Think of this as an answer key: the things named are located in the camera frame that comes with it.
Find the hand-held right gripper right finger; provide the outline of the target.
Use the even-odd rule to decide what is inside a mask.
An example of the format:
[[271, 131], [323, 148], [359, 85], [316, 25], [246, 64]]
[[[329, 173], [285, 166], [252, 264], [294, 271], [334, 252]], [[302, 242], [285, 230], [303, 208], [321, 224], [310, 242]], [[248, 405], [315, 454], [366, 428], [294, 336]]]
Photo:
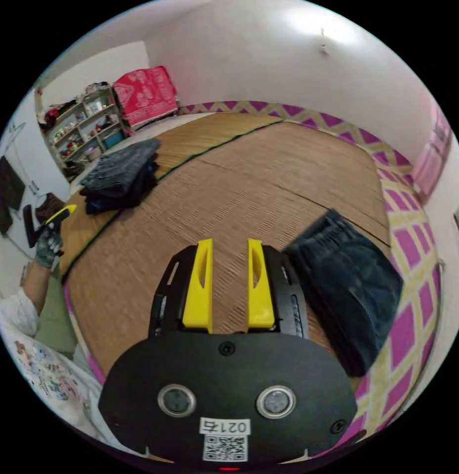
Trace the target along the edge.
[[247, 329], [271, 330], [275, 324], [268, 271], [260, 240], [248, 239]]

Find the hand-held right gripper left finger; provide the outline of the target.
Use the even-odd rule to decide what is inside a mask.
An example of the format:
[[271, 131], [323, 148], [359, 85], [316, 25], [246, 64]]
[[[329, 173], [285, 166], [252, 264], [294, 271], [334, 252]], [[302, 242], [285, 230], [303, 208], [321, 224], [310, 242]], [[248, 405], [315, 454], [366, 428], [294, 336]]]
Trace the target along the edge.
[[213, 239], [198, 242], [183, 311], [186, 330], [213, 332]]

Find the person's left hand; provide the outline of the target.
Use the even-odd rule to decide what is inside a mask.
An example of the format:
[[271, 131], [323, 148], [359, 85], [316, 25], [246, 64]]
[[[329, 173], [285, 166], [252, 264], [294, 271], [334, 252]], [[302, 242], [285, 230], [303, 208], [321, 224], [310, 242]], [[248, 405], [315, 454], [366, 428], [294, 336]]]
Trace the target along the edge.
[[47, 269], [52, 269], [54, 262], [61, 255], [63, 240], [54, 223], [47, 224], [36, 243], [35, 261]]

